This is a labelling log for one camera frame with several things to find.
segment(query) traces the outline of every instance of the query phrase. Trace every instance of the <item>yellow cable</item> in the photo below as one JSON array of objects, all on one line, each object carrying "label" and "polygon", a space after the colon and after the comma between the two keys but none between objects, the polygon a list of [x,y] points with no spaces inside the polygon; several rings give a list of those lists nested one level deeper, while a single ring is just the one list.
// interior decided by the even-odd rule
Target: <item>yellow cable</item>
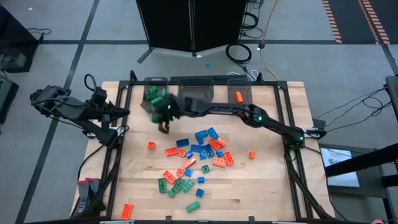
[{"label": "yellow cable", "polygon": [[[264,35],[262,36],[262,43],[264,43],[264,41],[266,39],[267,30],[268,30],[268,26],[269,26],[269,21],[271,20],[272,14],[275,11],[276,5],[278,5],[278,2],[279,2],[279,0],[275,0],[274,7],[272,8],[271,12],[269,13],[267,25],[266,25],[266,28],[264,29]],[[262,55],[262,49],[260,49],[260,56],[261,56],[262,62],[264,62],[264,65],[266,65],[268,71],[271,72],[271,74],[273,74],[273,76],[276,78],[276,80],[279,80],[278,75],[274,71],[271,70],[271,68],[268,66],[266,60],[264,59],[264,56]]]}]

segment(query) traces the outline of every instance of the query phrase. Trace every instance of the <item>white paper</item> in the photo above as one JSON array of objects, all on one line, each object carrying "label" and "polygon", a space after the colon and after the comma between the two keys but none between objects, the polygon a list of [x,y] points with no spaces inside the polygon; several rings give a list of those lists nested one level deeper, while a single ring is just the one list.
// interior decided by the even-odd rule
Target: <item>white paper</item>
[{"label": "white paper", "polygon": [[[340,149],[321,148],[321,153],[325,167],[352,158],[351,152]],[[359,187],[356,172],[329,177],[328,183],[329,186]]]}]

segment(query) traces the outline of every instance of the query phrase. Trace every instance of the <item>concrete floor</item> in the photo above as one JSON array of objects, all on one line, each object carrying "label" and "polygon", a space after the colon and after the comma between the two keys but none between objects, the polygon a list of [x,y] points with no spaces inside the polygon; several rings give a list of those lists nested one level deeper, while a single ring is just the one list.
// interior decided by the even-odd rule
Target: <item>concrete floor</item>
[{"label": "concrete floor", "polygon": [[[2,0],[6,9],[26,28],[50,28],[46,40],[80,40],[93,3],[98,0]],[[272,7],[269,0],[261,9],[260,28]],[[268,39],[333,40],[333,35],[321,1],[280,0],[270,24]],[[134,0],[99,0],[95,16],[86,36],[88,40],[143,40],[144,29]],[[249,69],[264,72],[266,80],[273,76],[266,72],[255,45]],[[398,58],[398,46],[389,46]],[[40,45],[29,73],[10,74],[20,88],[5,124],[0,126],[0,220],[14,223],[27,186],[42,150],[51,120],[39,115],[30,106],[29,95],[46,85],[63,86],[77,45]],[[72,95],[81,100],[90,97],[84,87],[86,73],[103,81],[127,80],[134,70],[138,79],[185,75],[222,75],[242,73],[229,61],[224,48],[193,58],[187,54],[155,49],[142,64],[137,59],[146,45],[84,45],[72,85]],[[241,49],[233,55],[244,57]],[[305,82],[310,108],[314,117],[359,95],[381,88],[384,78],[393,75],[386,56],[378,45],[268,45],[265,51],[269,65],[281,80]],[[377,95],[383,102],[388,96]],[[332,127],[361,120],[371,110],[357,107]],[[341,112],[323,117],[331,121]],[[322,142],[358,147],[383,147],[396,143],[398,134],[392,108],[350,128],[331,132]],[[83,160],[87,139],[81,132],[66,124],[58,124],[50,145],[39,183],[37,184],[25,222],[68,218],[76,189],[76,173]],[[386,166],[387,174],[393,168]],[[397,204],[397,189],[391,189]],[[382,203],[375,198],[332,195],[336,208],[352,221],[370,222],[385,219]]]}]

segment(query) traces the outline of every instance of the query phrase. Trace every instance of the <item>wooden table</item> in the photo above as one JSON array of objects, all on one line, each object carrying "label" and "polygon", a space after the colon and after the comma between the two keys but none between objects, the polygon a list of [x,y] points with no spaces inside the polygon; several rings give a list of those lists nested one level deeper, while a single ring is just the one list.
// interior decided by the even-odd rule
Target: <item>wooden table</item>
[{"label": "wooden table", "polygon": [[[295,124],[301,128],[312,127],[312,117],[302,82],[288,82],[289,95],[294,112]],[[116,101],[118,82],[104,82],[108,100]],[[133,86],[130,104],[131,114],[127,125],[130,130],[124,138],[119,179],[113,207],[112,219],[120,219],[125,203],[134,205],[132,220],[164,220],[171,215],[173,220],[239,220],[248,216],[256,220],[295,220],[289,178],[284,161],[282,138],[266,128],[254,129],[246,126],[234,116],[208,115],[203,118],[182,118],[170,124],[170,134],[162,134],[150,116],[140,107],[144,86]],[[169,86],[169,92],[177,94],[177,85]],[[286,123],[283,92],[282,106]],[[271,118],[278,120],[274,89],[271,86],[252,86],[253,103],[265,109]],[[215,86],[213,102],[228,102],[227,86]],[[231,152],[235,165],[221,168],[211,164],[212,159],[199,160],[192,166],[195,185],[188,193],[180,192],[174,198],[160,194],[158,179],[169,170],[175,175],[183,168],[186,159],[179,156],[165,156],[165,149],[175,146],[178,139],[189,138],[196,144],[195,132],[214,127],[227,145],[224,151]],[[148,141],[156,142],[156,149],[147,148]],[[314,139],[306,139],[306,145],[319,150]],[[97,139],[89,140],[86,156],[100,145]],[[249,151],[255,150],[257,157],[249,158]],[[90,158],[81,170],[80,179],[100,178],[105,149]],[[303,165],[311,193],[330,215],[334,216],[326,188],[325,172],[319,154],[302,149]],[[203,174],[201,167],[210,166],[210,173]],[[197,183],[197,177],[204,176],[204,184]],[[195,196],[197,188],[205,191],[203,198]],[[300,189],[297,187],[302,216],[305,207]],[[108,201],[109,187],[104,195]],[[187,213],[187,205],[199,201],[201,207]]]}]

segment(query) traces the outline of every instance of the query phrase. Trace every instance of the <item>orange lego brick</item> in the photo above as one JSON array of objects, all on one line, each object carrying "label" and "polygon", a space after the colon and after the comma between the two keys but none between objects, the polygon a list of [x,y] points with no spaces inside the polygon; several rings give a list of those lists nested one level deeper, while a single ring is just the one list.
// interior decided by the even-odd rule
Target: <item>orange lego brick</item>
[{"label": "orange lego brick", "polygon": [[235,98],[237,103],[242,103],[243,102],[243,97],[240,91],[235,92]]},{"label": "orange lego brick", "polygon": [[179,176],[179,177],[183,177],[184,173],[185,173],[185,171],[183,169],[178,169],[177,170],[177,176]]},{"label": "orange lego brick", "polygon": [[195,158],[189,159],[187,162],[184,163],[184,167],[188,168],[190,167],[193,163],[195,163],[197,160]]},{"label": "orange lego brick", "polygon": [[224,152],[224,158],[225,158],[227,165],[230,166],[230,165],[234,164],[234,159],[232,158],[230,152]]},{"label": "orange lego brick", "polygon": [[177,147],[166,149],[166,156],[172,156],[172,155],[177,155],[177,154],[178,154]]},{"label": "orange lego brick", "polygon": [[226,145],[225,141],[220,137],[218,137],[217,141],[221,145],[221,147],[224,147]]},{"label": "orange lego brick", "polygon": [[185,152],[185,150],[180,149],[180,151],[178,152],[178,155],[181,156],[182,158],[185,158],[187,152]]},{"label": "orange lego brick", "polygon": [[124,204],[124,209],[122,212],[122,219],[123,220],[129,220],[130,219],[130,215],[132,212],[132,206],[131,204]]},{"label": "orange lego brick", "polygon": [[164,178],[166,178],[166,180],[170,183],[170,184],[174,184],[174,182],[177,180],[172,173],[170,173],[168,170],[166,172],[164,172],[163,174]]},{"label": "orange lego brick", "polygon": [[213,147],[213,149],[215,149],[215,150],[219,150],[221,148],[221,144],[217,140],[214,140],[214,139],[209,140],[209,145],[211,145]]},{"label": "orange lego brick", "polygon": [[156,144],[154,142],[148,142],[148,149],[155,149]]},{"label": "orange lego brick", "polygon": [[256,158],[256,152],[255,151],[250,151],[250,159]]},{"label": "orange lego brick", "polygon": [[219,167],[226,167],[226,161],[224,159],[215,158],[213,159],[213,165]]}]

